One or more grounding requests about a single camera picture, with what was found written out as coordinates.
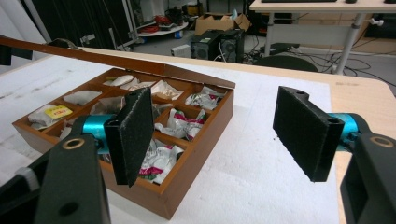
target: white paper sheet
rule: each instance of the white paper sheet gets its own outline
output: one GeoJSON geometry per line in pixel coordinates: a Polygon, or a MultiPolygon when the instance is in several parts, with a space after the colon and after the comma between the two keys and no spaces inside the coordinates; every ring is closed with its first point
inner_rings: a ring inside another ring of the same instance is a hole
{"type": "MultiPolygon", "coordinates": [[[[173,65],[235,82],[233,117],[171,221],[109,191],[113,223],[338,223],[334,167],[326,183],[311,183],[272,129],[279,85],[308,92],[331,112],[328,85],[173,65]]],[[[36,159],[11,123],[109,68],[54,56],[0,75],[0,158],[15,167],[26,165],[20,155],[36,159]]],[[[0,163],[2,172],[13,172],[8,167],[0,163]]]]}

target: open lid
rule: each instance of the open lid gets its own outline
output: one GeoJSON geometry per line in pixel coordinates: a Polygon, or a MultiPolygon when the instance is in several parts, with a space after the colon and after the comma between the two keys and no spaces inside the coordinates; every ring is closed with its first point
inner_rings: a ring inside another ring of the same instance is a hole
{"type": "Polygon", "coordinates": [[[16,40],[16,39],[8,38],[3,35],[0,35],[0,46],[1,45],[17,48],[17,49],[29,49],[43,53],[93,62],[93,63],[103,63],[107,65],[125,68],[127,70],[152,74],[154,76],[172,77],[172,78],[188,80],[197,83],[215,85],[228,89],[235,88],[235,83],[231,81],[227,81],[217,77],[211,77],[208,75],[193,72],[187,69],[179,68],[165,63],[155,63],[155,62],[142,61],[137,59],[123,58],[118,56],[97,54],[97,53],[86,52],[81,49],[63,49],[45,44],[37,44],[27,41],[16,40]]]}

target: computer tower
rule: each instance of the computer tower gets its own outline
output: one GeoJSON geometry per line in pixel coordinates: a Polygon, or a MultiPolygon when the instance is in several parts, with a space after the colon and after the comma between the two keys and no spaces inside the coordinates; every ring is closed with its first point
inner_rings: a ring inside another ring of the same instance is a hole
{"type": "Polygon", "coordinates": [[[190,58],[191,47],[190,45],[182,45],[171,49],[171,54],[174,57],[190,58]]]}
{"type": "Polygon", "coordinates": [[[219,55],[219,38],[223,31],[207,30],[191,41],[191,57],[201,60],[215,60],[219,55]]]}
{"type": "Polygon", "coordinates": [[[220,36],[221,54],[227,63],[244,61],[245,31],[228,30],[220,36]]]}

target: white table leg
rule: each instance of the white table leg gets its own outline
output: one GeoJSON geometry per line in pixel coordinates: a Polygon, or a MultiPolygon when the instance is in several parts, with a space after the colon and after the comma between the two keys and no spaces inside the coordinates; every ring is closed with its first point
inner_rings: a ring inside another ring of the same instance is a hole
{"type": "Polygon", "coordinates": [[[270,13],[270,18],[268,20],[267,24],[267,37],[265,37],[265,51],[264,51],[264,56],[268,57],[270,56],[270,49],[271,49],[271,35],[273,32],[273,27],[274,27],[274,12],[270,13]]]}
{"type": "Polygon", "coordinates": [[[358,13],[358,15],[355,18],[355,21],[352,23],[349,29],[346,43],[344,45],[343,52],[341,54],[340,62],[338,63],[337,68],[334,71],[335,74],[338,75],[343,74],[344,67],[346,66],[347,63],[347,58],[349,57],[349,53],[352,50],[353,43],[355,42],[355,38],[358,35],[359,29],[361,28],[361,24],[365,16],[366,16],[365,13],[358,13]]]}

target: wooden box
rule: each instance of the wooden box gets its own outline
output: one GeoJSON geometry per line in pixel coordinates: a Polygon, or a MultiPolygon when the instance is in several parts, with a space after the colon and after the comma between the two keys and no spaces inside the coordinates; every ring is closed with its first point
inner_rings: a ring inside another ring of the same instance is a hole
{"type": "MultiPolygon", "coordinates": [[[[0,38],[0,44],[3,45],[9,44],[19,48],[25,47],[26,49],[45,51],[96,63],[126,67],[126,69],[112,68],[63,95],[65,96],[72,92],[82,90],[102,92],[98,97],[83,106],[67,103],[63,100],[63,96],[49,102],[49,104],[52,105],[65,105],[73,110],[73,113],[47,129],[38,131],[32,128],[28,115],[13,122],[14,127],[23,136],[26,142],[32,148],[43,153],[50,150],[59,141],[65,119],[87,115],[90,113],[92,106],[98,102],[99,99],[123,96],[128,92],[119,87],[104,85],[103,83],[109,77],[120,77],[129,74],[139,78],[141,81],[166,81],[177,90],[183,91],[183,93],[174,101],[153,95],[153,103],[173,104],[173,107],[183,111],[186,117],[194,117],[201,110],[201,108],[196,106],[185,105],[185,99],[192,93],[200,92],[203,86],[207,86],[220,93],[225,93],[225,96],[214,110],[205,110],[205,124],[192,141],[177,139],[158,131],[154,132],[152,136],[153,139],[158,139],[165,144],[177,145],[184,149],[184,153],[178,159],[176,165],[161,185],[152,184],[143,178],[138,178],[131,188],[127,186],[118,186],[116,184],[112,165],[105,161],[100,161],[107,188],[147,208],[153,213],[170,219],[176,212],[184,195],[189,190],[192,181],[198,175],[205,160],[233,115],[234,83],[162,63],[99,55],[80,50],[59,49],[49,46],[43,47],[41,45],[36,46],[35,44],[25,45],[24,43],[25,42],[22,42],[21,45],[18,41],[14,43],[13,41],[8,42],[8,40],[5,41],[0,38]]],[[[166,109],[155,119],[155,122],[165,123],[169,116],[169,112],[170,108],[166,109]]]]}

